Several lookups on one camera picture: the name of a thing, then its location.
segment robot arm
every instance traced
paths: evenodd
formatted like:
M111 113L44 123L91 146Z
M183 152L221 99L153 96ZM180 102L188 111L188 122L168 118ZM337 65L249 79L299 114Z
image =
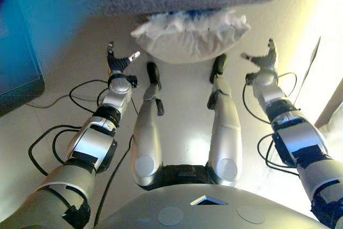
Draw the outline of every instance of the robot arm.
M19 209L0 223L1 228L83 228L90 218L90 198L95 175L105 171L117 143L114 136L131 100L136 76L124 69L139 52L117 59L108 45L109 92L96 112L69 144L67 161L53 170Z
M269 53L276 54L272 40L269 47ZM261 57L249 57L248 60L256 61L254 58ZM254 96L271 122L282 162L298 170L311 201L311 211L324 225L340 228L343 220L343 164L330 158L323 136L278 87L275 61L276 58L274 63L265 62L266 66L259 62L260 71L246 76L247 85L252 85Z

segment wire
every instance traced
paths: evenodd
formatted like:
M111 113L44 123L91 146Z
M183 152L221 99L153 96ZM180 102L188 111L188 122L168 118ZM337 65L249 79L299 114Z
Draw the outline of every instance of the wire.
M57 159L58 162L60 162L61 164L64 164L64 161L59 157L59 155L57 154L56 152L56 141L58 139L58 137L64 133L64 132L67 132L67 131L74 131L74 132L78 132L79 130L74 130L74 129L65 129L65 130L62 130L60 131L58 134L56 134L54 140L53 140L53 154L55 156L55 158Z
M274 141L271 141L271 143L270 143L270 145L268 147L268 150L267 150L266 159L265 159L265 163L266 163L267 167L270 167L272 169L275 169L275 170L278 170L278 171L281 171L281 172L285 172L285 173L288 173L288 174L293 174L293 175L296 175L296 176L299 177L299 175L297 173L294 173L294 172L291 172L291 171L288 171L288 170L280 169L280 168L273 167L273 166L269 165L268 157L269 157L269 152L270 152L270 150L271 150L271 148L273 146L273 143L274 143Z
M136 114L138 115L138 111L137 111L137 108L136 108L136 105L135 105L135 102L133 101L133 98L131 98L131 102L133 104L133 108L135 109L136 111Z
M95 220L94 220L94 226L96 226L99 222L99 218L100 218L100 214L101 214L101 210L102 210L102 207L103 207L103 204L105 202L105 198L106 198L106 195L107 195L107 192L109 190L109 187L112 183L112 180L114 178L114 176L116 175L121 163L123 162L124 158L126 157L126 155L129 153L130 149L131 149L131 142L132 142L132 139L133 139L133 135L131 135L131 138L130 138L130 141L129 141L129 147L128 149L126 150L126 152L124 153L124 155L122 156L122 158L120 159L119 163L117 164L116 168L114 169L114 171L112 172L108 182L107 182L107 185L106 185L106 188L102 194L102 197L101 197L101 201L100 201L100 204L99 204L99 207L98 207L98 210L96 211L96 215L95 215Z
M47 134L49 134L51 131L58 129L58 128L71 128L71 129L80 129L81 127L77 127L77 126L72 126L72 125L68 125L68 124L60 124L60 125L56 125L51 127L50 129L46 130L37 140L35 140L34 143L31 144L31 146L28 148L28 156L31 160L31 162L33 163L33 165L39 170L39 172L41 172L43 175L47 176L49 175L48 172L46 172L39 164L38 162L35 160L33 154L32 154L32 150L33 147L35 147L37 145L38 142L40 142Z
M316 59L316 56L317 56L317 52L318 52L318 48L319 48L319 44L320 44L320 39L322 38L322 36L319 37L318 41L317 41L317 44L312 52L312 56L311 56L311 59L310 59L310 64L309 64L309 67L307 68L307 71L305 72L305 75L304 75L304 78L302 79L302 83L301 83L301 86L300 86L300 89L298 91L298 94L296 95L296 98L293 102L293 105L295 105L296 101L298 100L298 97L299 97L299 94L301 92L301 89L302 89L302 86L304 85L305 83L305 80L307 78L307 75L309 74L310 70L311 70L311 67L312 67L312 64L314 62L314 60Z
M96 79L96 80L89 80L89 81L87 81L87 82L81 83L81 84L79 84L79 85L77 85L77 86L75 86L74 88L71 89L71 91L69 92L69 98L71 99L71 101L74 102L75 105L77 105L78 107L82 108L83 110L86 110L86 111L88 111L88 112L90 112L90 113L93 114L94 112L93 112L92 110L90 110L90 109L88 109L88 108L86 108L86 107L83 107L82 105L80 105L79 103L77 103L77 102L73 99L73 97L72 97L72 93L73 93L74 90L76 90L77 88L79 88L79 87L81 87L81 86L83 86L83 85L85 85L85 84L92 83L92 82L107 83L106 81L104 81L104 80L99 80L99 79Z
M108 88L104 88L98 95L98 97L96 98L96 105L99 106L99 101L100 101L100 96L102 95L103 92L105 92L106 90L108 90Z
M289 97L293 93L293 91L295 89L295 86L296 86L296 84L298 82L298 76L294 72L287 72L287 73L284 73L283 75L280 75L279 78L282 77L282 76L285 76L285 75L294 75L294 78L295 78L294 86L293 86L292 90L290 91L290 93L287 95Z
M243 92L242 92L242 100L243 100L243 104L246 108L246 110L249 112L250 115L252 115L253 117L255 117L257 120L261 121L261 122L264 122L264 123L267 123L267 124L270 124L270 122L266 121L266 120L263 120L261 118L259 118L258 116L256 116L255 114L253 114L250 109L248 108L247 106L247 103L245 103L245 88L247 88L247 84L244 85L243 87Z
M58 99L56 99L53 103L47 105L47 106L38 106L36 104L29 104L29 103L26 103L25 105L26 106L30 106L30 107L34 107L34 108L41 108L41 109L44 109L44 108L49 108L49 107L52 107L54 104L56 104L59 100L63 99L63 98L66 98L66 97L69 97L69 94L66 94L66 95L62 95L60 96ZM80 98L78 96L75 96L73 95L72 96L73 98L75 99L79 99L79 100L84 100L84 101L89 101L89 102L96 102L96 100L94 99L84 99L84 98Z
M260 157L263 159L263 160L267 160L263 155L262 155L262 153L261 153L261 150L260 150L260 144L261 144L261 142L265 139L265 138L267 138L267 137L270 137L270 136L272 136L273 134L268 134L268 135L266 135L266 136L263 136L259 141L258 141L258 143L257 143L257 152L258 152L258 154L260 155ZM269 164L272 164L272 165L274 165L274 166L277 166L277 167L283 167L283 168L292 168L292 167L289 167L289 166L284 166L284 165L279 165L279 164L275 164L275 163L273 163L272 161L269 161L269 160L267 160L268 161L268 163Z

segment black joint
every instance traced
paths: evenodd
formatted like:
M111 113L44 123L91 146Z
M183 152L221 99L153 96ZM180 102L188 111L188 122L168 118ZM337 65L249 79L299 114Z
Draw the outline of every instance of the black joint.
M343 216L343 200L327 203L320 194L317 194L312 200L311 212L322 224L335 228L338 219Z
M108 169L109 165L112 162L114 152L117 149L117 145L118 145L117 142L113 141L113 143L112 143L111 147L109 148L109 150L107 151L106 156L104 157L101 165L99 166L98 170L96 170L97 174L100 174L100 173L102 173Z
M135 76L135 75L127 75L126 79L131 84L132 88L137 88L137 85L138 85L137 76Z
M62 217L73 228L82 229L90 220L91 208L87 202L83 201L82 205L78 210L73 205L65 211Z
M282 162L289 167L295 168L296 163L293 161L292 157L290 156L289 151L286 148L286 145L283 142L280 135L276 132L272 135L272 137L273 137L273 140L275 142L275 148L276 148Z
M114 75L111 75L107 81L108 87L111 84L112 80L117 79L117 78L126 78L126 75L124 75L122 73L115 73Z
M268 116L269 121L273 121L275 117L281 115L286 112L297 110L293 104L286 99L277 100L271 103L266 108L266 114Z
M165 108L163 106L162 100L156 99L156 105L157 105L157 115L162 116L165 114Z
M210 97L208 98L208 102L207 102L207 108L209 110L214 110L215 108L215 103L217 101L217 96L218 96L218 91L216 92L212 92Z
M68 159L63 166L77 166L87 170L90 174L95 170L94 164L76 158Z
M306 169L312 163L331 159L327 154L324 154L318 145L304 147L298 151L293 152L297 163Z
M123 72L126 67L131 63L130 60L125 58L115 58L113 52L109 51L107 55L108 66L111 71Z
M256 78L256 73L252 72L252 73L248 73L246 76L245 76L245 84L247 85L252 85L252 82L253 80L255 80Z
M106 118L106 119L110 120L115 125L116 128L119 127L119 122L121 119L121 113L117 109L115 109L114 107L100 106L95 111L93 116L99 116L99 117Z

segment triangular hole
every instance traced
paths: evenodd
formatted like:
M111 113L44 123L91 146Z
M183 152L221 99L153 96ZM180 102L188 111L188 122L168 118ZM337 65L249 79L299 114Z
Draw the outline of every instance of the triangular hole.
M227 205L225 201L219 200L217 198L213 198L210 196L201 196L200 198L197 198L196 200L192 201L190 203L192 206L195 205Z

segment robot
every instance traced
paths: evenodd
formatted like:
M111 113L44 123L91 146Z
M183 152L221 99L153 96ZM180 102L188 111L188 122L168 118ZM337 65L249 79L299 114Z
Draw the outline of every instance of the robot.
M269 40L265 56L241 57L260 67L246 76L274 131L282 162L297 169L320 221L247 191L234 188L242 173L241 127L229 85L222 78L226 57L214 62L207 107L215 112L206 166L164 166L156 117L164 114L158 99L158 68L147 65L150 86L135 124L131 171L148 190L95 228L343 228L343 166L330 158L319 131L278 87L277 49ZM53 170L1 228L83 228L90 218L95 175L106 170L115 153L114 136L137 86L124 69L139 56L115 58L108 45L109 92L68 147L64 165Z

